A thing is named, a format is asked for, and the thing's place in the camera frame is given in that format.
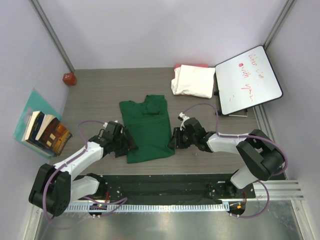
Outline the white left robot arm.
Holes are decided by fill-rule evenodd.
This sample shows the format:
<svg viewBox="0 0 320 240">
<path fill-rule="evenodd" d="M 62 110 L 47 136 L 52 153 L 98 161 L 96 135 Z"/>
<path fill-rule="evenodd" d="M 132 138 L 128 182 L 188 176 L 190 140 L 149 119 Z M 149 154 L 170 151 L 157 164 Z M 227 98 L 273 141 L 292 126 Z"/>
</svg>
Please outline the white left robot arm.
<svg viewBox="0 0 320 240">
<path fill-rule="evenodd" d="M 116 158 L 138 149 L 130 131 L 116 121 L 104 123 L 97 135 L 73 155 L 54 164 L 43 164 L 35 177 L 28 201 L 54 217 L 60 216 L 70 203 L 85 197 L 102 199 L 108 184 L 94 173 L 79 178 L 87 167 L 113 153 Z"/>
</svg>

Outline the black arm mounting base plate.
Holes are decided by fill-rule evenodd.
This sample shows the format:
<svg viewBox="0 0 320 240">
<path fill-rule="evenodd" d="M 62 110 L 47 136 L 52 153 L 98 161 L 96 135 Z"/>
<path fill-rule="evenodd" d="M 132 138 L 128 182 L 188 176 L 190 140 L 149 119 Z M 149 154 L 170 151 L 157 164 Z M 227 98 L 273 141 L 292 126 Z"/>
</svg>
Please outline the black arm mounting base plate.
<svg viewBox="0 0 320 240">
<path fill-rule="evenodd" d="M 98 200 L 127 198 L 128 205 L 204 205 L 226 199 L 254 199 L 253 184 L 237 190 L 230 174 L 104 175 Z"/>
</svg>

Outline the white dry-erase board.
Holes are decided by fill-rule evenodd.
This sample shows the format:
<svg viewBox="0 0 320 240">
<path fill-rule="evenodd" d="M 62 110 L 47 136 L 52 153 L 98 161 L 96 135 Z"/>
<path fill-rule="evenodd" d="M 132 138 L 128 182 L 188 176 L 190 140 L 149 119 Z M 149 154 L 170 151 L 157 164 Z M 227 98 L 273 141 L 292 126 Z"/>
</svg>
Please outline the white dry-erase board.
<svg viewBox="0 0 320 240">
<path fill-rule="evenodd" d="M 283 96 L 283 90 L 262 45 L 215 66 L 222 115 L 230 115 Z"/>
</svg>

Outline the green t shirt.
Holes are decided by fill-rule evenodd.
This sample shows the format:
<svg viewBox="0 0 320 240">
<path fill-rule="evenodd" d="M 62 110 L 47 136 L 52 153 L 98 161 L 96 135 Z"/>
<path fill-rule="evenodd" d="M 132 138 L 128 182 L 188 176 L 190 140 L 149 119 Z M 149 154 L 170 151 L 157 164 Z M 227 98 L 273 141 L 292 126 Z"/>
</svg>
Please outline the green t shirt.
<svg viewBox="0 0 320 240">
<path fill-rule="evenodd" d="M 164 95 L 147 95 L 140 103 L 121 101 L 119 109 L 124 126 L 137 145 L 137 149 L 127 154 L 128 164 L 168 158 L 175 154 L 168 147 L 172 128 Z"/>
</svg>

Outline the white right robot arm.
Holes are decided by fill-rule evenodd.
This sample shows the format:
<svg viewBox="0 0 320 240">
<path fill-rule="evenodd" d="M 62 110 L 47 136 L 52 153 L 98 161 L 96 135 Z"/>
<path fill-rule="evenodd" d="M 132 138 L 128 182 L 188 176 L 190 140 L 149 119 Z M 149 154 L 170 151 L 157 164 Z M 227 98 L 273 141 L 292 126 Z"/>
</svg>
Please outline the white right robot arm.
<svg viewBox="0 0 320 240">
<path fill-rule="evenodd" d="M 173 130 L 168 144 L 170 149 L 187 149 L 191 145 L 208 153 L 226 152 L 239 155 L 245 166 L 225 181 L 222 189 L 232 198 L 243 193 L 244 188 L 256 181 L 267 181 L 279 174 L 288 157 L 263 131 L 255 129 L 240 135 L 206 131 L 200 122 L 185 115 L 179 118 L 180 127 Z"/>
</svg>

